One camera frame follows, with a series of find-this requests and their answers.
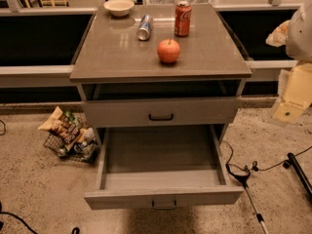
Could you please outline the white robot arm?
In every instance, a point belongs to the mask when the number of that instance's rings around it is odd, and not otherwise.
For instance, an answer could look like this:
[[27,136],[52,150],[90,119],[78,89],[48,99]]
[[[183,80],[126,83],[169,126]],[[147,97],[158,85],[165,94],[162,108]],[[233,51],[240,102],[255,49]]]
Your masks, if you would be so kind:
[[286,46],[287,55],[297,61],[290,71],[280,72],[278,98],[271,111],[273,122],[292,124],[312,104],[312,1],[306,1],[291,19],[277,26],[265,43]]

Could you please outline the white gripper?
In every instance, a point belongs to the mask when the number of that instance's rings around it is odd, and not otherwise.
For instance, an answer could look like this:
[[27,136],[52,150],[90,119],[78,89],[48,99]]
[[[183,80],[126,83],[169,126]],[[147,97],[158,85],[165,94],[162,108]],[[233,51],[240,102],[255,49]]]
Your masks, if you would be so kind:
[[[289,23],[286,20],[277,26],[265,43],[273,47],[285,45]],[[284,124],[294,123],[312,103],[312,64],[299,62],[290,71],[283,69],[279,75],[278,95],[272,107],[272,118]]]

